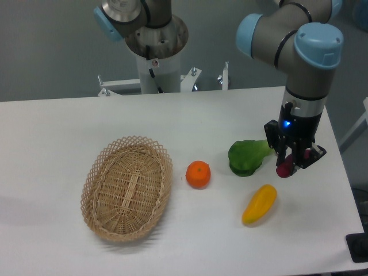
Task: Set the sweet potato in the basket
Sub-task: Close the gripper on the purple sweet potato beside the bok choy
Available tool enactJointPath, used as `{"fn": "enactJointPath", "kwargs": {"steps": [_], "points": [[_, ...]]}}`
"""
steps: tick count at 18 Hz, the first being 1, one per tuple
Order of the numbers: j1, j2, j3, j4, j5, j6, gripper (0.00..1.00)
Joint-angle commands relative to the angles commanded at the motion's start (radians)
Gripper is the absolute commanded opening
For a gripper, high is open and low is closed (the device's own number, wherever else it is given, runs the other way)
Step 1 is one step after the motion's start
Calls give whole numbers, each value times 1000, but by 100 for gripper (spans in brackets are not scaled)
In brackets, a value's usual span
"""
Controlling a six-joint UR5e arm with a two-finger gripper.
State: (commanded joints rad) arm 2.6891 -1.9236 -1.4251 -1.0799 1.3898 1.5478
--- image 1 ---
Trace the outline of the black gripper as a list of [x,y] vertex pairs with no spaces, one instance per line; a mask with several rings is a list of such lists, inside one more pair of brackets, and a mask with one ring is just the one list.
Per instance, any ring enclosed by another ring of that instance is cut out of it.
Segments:
[[321,159],[327,153],[323,147],[315,144],[321,114],[301,117],[292,113],[295,110],[294,103],[285,103],[281,106],[279,119],[264,125],[269,147],[277,155],[277,167],[285,162],[287,155],[292,151],[292,175],[299,168],[309,167],[312,161]]

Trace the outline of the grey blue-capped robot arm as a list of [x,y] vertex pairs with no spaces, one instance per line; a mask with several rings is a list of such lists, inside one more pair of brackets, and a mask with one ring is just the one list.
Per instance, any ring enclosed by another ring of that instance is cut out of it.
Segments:
[[[245,55],[287,75],[278,120],[265,125],[268,145],[277,154],[277,174],[289,177],[326,153],[315,133],[340,63],[344,38],[330,25],[341,1],[279,1],[271,16],[249,14],[236,32]],[[124,40],[135,55],[144,94],[191,91],[193,73],[181,77],[180,53],[186,25],[170,1],[103,1],[94,17],[113,41]]]

